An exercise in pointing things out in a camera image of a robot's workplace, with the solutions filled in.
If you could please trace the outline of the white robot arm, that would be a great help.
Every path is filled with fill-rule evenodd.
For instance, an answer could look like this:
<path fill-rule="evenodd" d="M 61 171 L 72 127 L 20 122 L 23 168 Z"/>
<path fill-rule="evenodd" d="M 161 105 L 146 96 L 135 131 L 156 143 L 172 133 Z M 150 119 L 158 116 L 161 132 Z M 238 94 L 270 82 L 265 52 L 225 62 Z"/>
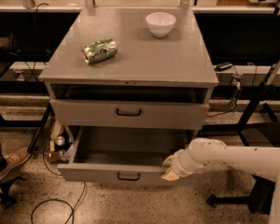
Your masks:
<path fill-rule="evenodd" d="M 217 139 L 195 138 L 165 159 L 162 165 L 167 170 L 161 178 L 176 181 L 209 164 L 225 164 L 274 181 L 268 224 L 280 224 L 280 147 L 230 147 Z"/>

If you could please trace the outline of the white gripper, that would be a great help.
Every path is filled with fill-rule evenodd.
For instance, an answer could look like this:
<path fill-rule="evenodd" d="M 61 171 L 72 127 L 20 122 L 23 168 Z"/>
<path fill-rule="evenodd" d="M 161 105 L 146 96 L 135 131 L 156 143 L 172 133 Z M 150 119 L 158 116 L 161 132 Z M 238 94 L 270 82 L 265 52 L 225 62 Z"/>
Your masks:
<path fill-rule="evenodd" d="M 166 181 L 176 181 L 179 177 L 192 175 L 196 170 L 201 168 L 201 165 L 190 156 L 187 149 L 180 149 L 174 155 L 168 156 L 162 165 L 171 167 L 161 175 L 161 178 Z"/>

